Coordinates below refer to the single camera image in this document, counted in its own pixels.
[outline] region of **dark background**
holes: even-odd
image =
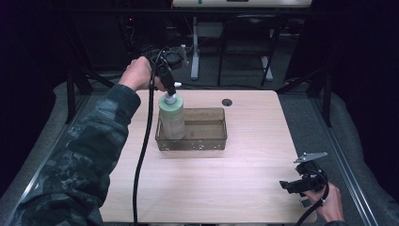
[[[162,16],[135,17],[136,42],[129,45],[123,33],[129,31],[123,29],[129,28],[120,28],[126,23],[121,17],[59,16],[43,8],[126,7],[116,4],[120,2],[1,3],[1,194],[29,155],[52,111],[53,88],[65,82],[72,67],[120,69],[142,48],[162,46],[167,41]],[[131,3],[134,4],[127,7],[168,7],[168,1]],[[345,101],[357,126],[364,161],[397,201],[399,15],[395,11],[398,7],[393,1],[313,0],[313,11],[348,12],[351,17],[330,22],[307,21],[286,74],[286,78],[304,76],[326,63],[331,53],[338,56],[332,70],[333,91]],[[113,44],[104,45],[103,40],[112,40]]]

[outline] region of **camouflage sleeve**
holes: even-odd
[[[325,224],[325,226],[349,226],[349,224],[347,224],[346,222],[343,221],[331,221],[327,224]]]
[[[115,85],[54,150],[34,188],[17,206],[13,225],[102,225],[109,174],[140,105],[137,94]]]

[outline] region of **tabletop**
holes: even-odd
[[[311,0],[173,0],[176,8],[308,8]]]
[[[155,92],[152,132],[141,169],[137,213],[141,223],[296,222],[306,211],[297,194],[279,181],[300,179],[297,159],[279,97],[269,90],[178,90],[184,108],[223,107],[228,138],[225,150],[159,151]],[[149,94],[129,125],[120,161],[101,208],[104,221],[133,222],[132,193],[148,114]],[[232,105],[224,106],[222,100]],[[315,221],[313,213],[307,219]]]

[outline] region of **pale green bottle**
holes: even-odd
[[[159,101],[159,114],[168,139],[182,139],[185,135],[183,98],[177,93],[165,93]]]

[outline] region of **black cable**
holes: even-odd
[[[146,134],[144,136],[144,140],[143,140],[143,146],[141,148],[141,153],[140,153],[140,157],[138,158],[138,162],[137,162],[137,167],[136,167],[136,173],[135,173],[135,181],[133,184],[133,216],[134,216],[134,222],[135,222],[135,226],[138,226],[138,216],[137,216],[137,188],[138,188],[138,179],[140,177],[140,171],[141,171],[141,166],[143,165],[143,161],[144,161],[144,156],[146,154],[146,150],[147,150],[147,145],[149,142],[149,138],[150,138],[150,132],[151,132],[151,128],[152,128],[152,116],[153,116],[153,92],[155,90],[155,71],[156,71],[156,64],[162,54],[162,51],[164,50],[162,49],[159,54],[158,57],[156,58],[154,64],[152,65],[152,76],[150,79],[150,86],[149,86],[149,91],[150,91],[150,97],[149,97],[149,114],[148,114],[148,118],[147,118],[147,128],[146,128]]]
[[[315,171],[315,170],[311,170],[309,169],[309,171],[312,171],[316,174],[318,174],[319,176],[321,176],[323,178],[323,180],[325,181],[326,185],[325,185],[325,192],[322,196],[322,198],[317,201],[314,205],[311,206],[311,208],[309,208],[300,218],[299,220],[296,222],[295,226],[299,226],[303,223],[303,221],[305,221],[305,219],[313,212],[315,211],[318,207],[322,206],[323,203],[326,201],[326,198],[328,196],[329,193],[329,186],[328,186],[328,180],[327,178],[325,178],[320,172]]]

